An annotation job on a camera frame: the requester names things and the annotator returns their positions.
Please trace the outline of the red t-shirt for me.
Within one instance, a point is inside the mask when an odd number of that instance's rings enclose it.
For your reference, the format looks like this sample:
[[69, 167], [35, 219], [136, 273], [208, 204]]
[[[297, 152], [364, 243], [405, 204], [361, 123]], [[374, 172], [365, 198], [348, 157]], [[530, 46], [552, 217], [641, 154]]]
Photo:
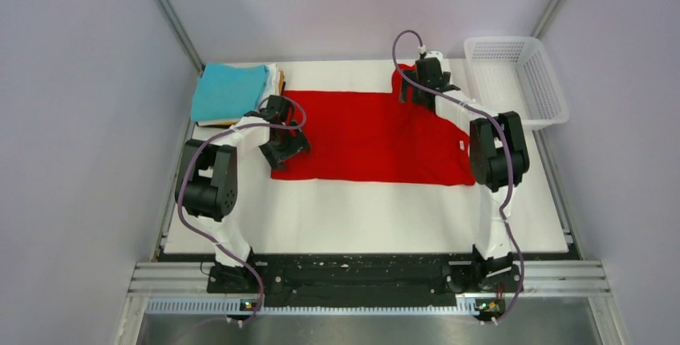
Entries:
[[423, 106], [400, 102], [401, 82], [393, 72], [389, 92], [287, 92], [306, 111], [302, 131], [311, 151], [271, 178], [473, 185], [468, 135]]

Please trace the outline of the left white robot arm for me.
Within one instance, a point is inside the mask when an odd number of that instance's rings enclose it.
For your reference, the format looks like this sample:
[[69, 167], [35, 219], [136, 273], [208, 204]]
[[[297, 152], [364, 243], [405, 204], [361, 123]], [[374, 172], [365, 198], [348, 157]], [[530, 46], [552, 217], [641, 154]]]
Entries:
[[175, 189], [180, 222], [216, 250], [217, 281], [238, 292], [264, 292], [264, 281], [250, 257], [253, 252], [229, 215], [238, 198], [238, 163], [259, 152], [274, 171], [311, 144], [302, 128], [307, 114], [294, 99], [271, 95], [236, 124], [206, 140], [188, 140], [183, 147]]

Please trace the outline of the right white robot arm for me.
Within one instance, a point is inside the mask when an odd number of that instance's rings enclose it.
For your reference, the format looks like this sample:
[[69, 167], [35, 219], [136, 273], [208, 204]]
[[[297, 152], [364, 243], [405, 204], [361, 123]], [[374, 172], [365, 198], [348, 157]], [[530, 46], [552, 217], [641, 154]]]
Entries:
[[472, 260], [444, 273], [446, 287], [454, 293], [469, 290], [498, 291], [503, 282], [524, 281], [524, 254], [509, 223], [515, 189], [528, 171], [530, 160], [524, 129], [517, 112], [496, 112], [465, 95], [451, 83], [441, 61], [422, 51], [411, 70], [395, 68], [402, 79], [399, 100], [410, 100], [434, 111], [437, 102], [453, 104], [445, 118], [467, 132], [467, 156], [480, 186], [479, 227]]

